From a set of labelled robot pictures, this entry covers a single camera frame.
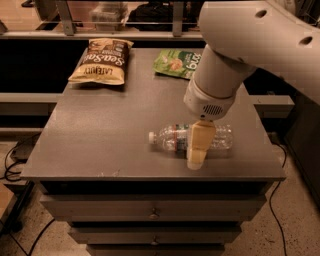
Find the electrical cable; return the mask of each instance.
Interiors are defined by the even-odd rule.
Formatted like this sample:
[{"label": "electrical cable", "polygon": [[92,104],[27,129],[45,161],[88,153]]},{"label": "electrical cable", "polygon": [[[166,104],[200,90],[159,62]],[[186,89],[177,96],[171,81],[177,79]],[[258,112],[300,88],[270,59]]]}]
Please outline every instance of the electrical cable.
[{"label": "electrical cable", "polygon": [[[272,141],[271,141],[271,143],[272,143],[273,145],[276,145],[276,146],[280,147],[280,148],[283,150],[283,152],[284,152],[284,160],[283,160],[283,163],[282,163],[282,168],[284,168],[284,166],[285,166],[285,164],[286,164],[286,161],[287,161],[287,151],[286,151],[286,149],[285,149],[284,147],[282,147],[282,146],[281,146],[280,144],[278,144],[278,143],[274,143],[274,142],[272,142]],[[271,213],[272,213],[273,217],[275,218],[275,220],[276,220],[276,222],[277,222],[277,224],[278,224],[278,226],[279,226],[279,229],[280,229],[280,232],[281,232],[281,237],[282,237],[284,255],[287,256],[287,243],[286,243],[284,231],[283,231],[283,228],[282,228],[282,226],[281,226],[281,223],[280,223],[278,217],[276,216],[276,214],[275,214],[275,212],[274,212],[274,209],[273,209],[273,207],[272,207],[272,198],[273,198],[275,192],[276,192],[276,191],[278,190],[278,188],[280,187],[280,185],[281,185],[281,181],[278,182],[277,186],[276,186],[275,189],[272,191],[271,196],[270,196],[270,198],[269,198],[269,207],[270,207],[270,210],[271,210]]]},{"label": "electrical cable", "polygon": [[43,235],[43,233],[50,227],[50,225],[51,225],[54,221],[55,221],[55,219],[50,220],[50,221],[47,223],[47,225],[42,229],[42,231],[39,233],[39,235],[37,236],[36,240],[34,240],[32,246],[31,246],[31,249],[30,249],[30,252],[29,252],[28,256],[31,256],[31,255],[32,255],[33,250],[34,250],[34,248],[36,247],[39,239],[41,238],[41,236]]},{"label": "electrical cable", "polygon": [[[55,219],[50,220],[47,225],[41,230],[41,232],[39,233],[39,235],[37,236],[37,238],[34,240],[31,249],[29,251],[29,253],[27,253],[27,251],[25,249],[23,249],[22,245],[14,238],[14,236],[10,233],[9,231],[9,235],[10,237],[13,239],[13,241],[19,246],[19,248],[23,251],[23,253],[26,256],[32,256],[32,253],[34,251],[34,248],[36,247],[39,239],[41,238],[41,236],[43,235],[43,233],[50,227],[50,225],[55,221]],[[0,220],[0,223],[2,224],[3,228],[6,228],[6,226],[4,225],[4,223],[2,222],[2,220]]]},{"label": "electrical cable", "polygon": [[40,136],[40,134],[41,134],[41,133],[34,134],[34,135],[30,136],[29,138],[27,138],[27,139],[25,139],[25,140],[23,140],[23,141],[21,141],[21,142],[18,142],[17,145],[15,145],[13,148],[11,148],[11,149],[7,152],[7,154],[6,154],[5,158],[4,158],[5,173],[4,173],[4,176],[3,176],[3,177],[0,177],[0,180],[6,179],[6,180],[9,181],[9,182],[17,182],[17,181],[20,181],[20,180],[21,180],[20,178],[10,179],[11,176],[13,176],[13,175],[18,175],[18,174],[21,173],[21,172],[13,172],[13,171],[10,171],[10,169],[11,169],[12,167],[18,165],[18,164],[25,164],[25,162],[23,162],[23,161],[17,161],[17,162],[14,162],[13,164],[11,164],[11,165],[8,166],[8,164],[7,164],[7,162],[8,162],[8,157],[9,157],[10,153],[11,153],[13,150],[19,148],[22,144],[26,143],[27,141],[32,140],[34,137]]},{"label": "electrical cable", "polygon": [[[7,227],[4,225],[4,223],[2,222],[2,220],[0,220],[1,225],[3,226],[4,229],[7,229]],[[9,236],[13,239],[13,241],[20,247],[20,249],[23,251],[23,253],[28,256],[28,253],[26,252],[25,249],[23,249],[22,245],[17,241],[17,239],[14,238],[14,236],[10,233],[10,231],[8,232]]]}]

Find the snack bag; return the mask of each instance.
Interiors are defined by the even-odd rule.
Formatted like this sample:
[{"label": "snack bag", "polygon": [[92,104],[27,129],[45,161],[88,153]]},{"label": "snack bag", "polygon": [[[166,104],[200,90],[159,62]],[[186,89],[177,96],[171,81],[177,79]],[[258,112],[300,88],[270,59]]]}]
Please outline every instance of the snack bag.
[{"label": "snack bag", "polygon": [[201,59],[201,54],[180,50],[161,50],[153,63],[154,71],[190,79]]},{"label": "snack bag", "polygon": [[132,45],[133,42],[122,39],[90,39],[88,51],[80,66],[69,77],[69,81],[124,84]]}]

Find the floor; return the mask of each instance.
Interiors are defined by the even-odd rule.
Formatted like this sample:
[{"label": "floor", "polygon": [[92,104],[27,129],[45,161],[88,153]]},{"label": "floor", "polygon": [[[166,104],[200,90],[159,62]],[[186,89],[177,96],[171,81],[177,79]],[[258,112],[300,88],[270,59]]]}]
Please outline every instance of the floor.
[{"label": "floor", "polygon": [[[14,141],[0,141],[0,176],[6,153],[15,145]],[[278,146],[273,147],[279,164],[284,161],[284,153]],[[320,251],[320,211],[316,207],[294,160],[288,155],[284,166],[287,179],[282,182],[272,199],[273,209],[278,217],[286,240],[288,256],[315,256]],[[275,186],[267,193],[268,201]],[[29,252],[33,242],[45,225],[52,219],[39,203],[40,192],[33,190],[20,220],[23,229],[12,233],[21,246]],[[250,222],[242,224],[243,232],[232,244],[226,245],[223,256],[281,256],[284,246],[280,229],[266,203]],[[34,256],[89,256],[85,245],[78,245],[67,234],[68,224],[53,222],[38,241]],[[23,256],[22,250],[9,235],[0,239],[1,256]]]}]

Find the plastic bottle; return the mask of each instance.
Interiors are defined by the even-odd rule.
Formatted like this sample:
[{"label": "plastic bottle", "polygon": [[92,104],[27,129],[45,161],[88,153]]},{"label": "plastic bottle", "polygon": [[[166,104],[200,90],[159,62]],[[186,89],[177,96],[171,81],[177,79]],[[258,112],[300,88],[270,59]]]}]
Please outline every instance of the plastic bottle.
[{"label": "plastic bottle", "polygon": [[[162,128],[159,133],[149,132],[149,143],[158,144],[166,151],[186,151],[188,134],[192,125],[175,124]],[[216,135],[209,150],[225,150],[232,147],[233,135],[230,125],[216,125]]]}]

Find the gray drawer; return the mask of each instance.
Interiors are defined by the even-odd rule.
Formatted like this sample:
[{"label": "gray drawer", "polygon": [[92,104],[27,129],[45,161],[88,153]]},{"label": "gray drawer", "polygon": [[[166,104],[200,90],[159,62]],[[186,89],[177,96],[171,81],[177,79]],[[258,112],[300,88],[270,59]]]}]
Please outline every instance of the gray drawer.
[{"label": "gray drawer", "polygon": [[57,219],[83,221],[246,221],[263,195],[44,195]]},{"label": "gray drawer", "polygon": [[69,235],[79,244],[225,244],[233,242],[241,232],[240,227],[214,227],[210,223],[190,227],[148,223],[149,226],[138,223],[128,227],[71,228]]},{"label": "gray drawer", "polygon": [[223,246],[109,246],[88,245],[92,256],[220,256]]}]

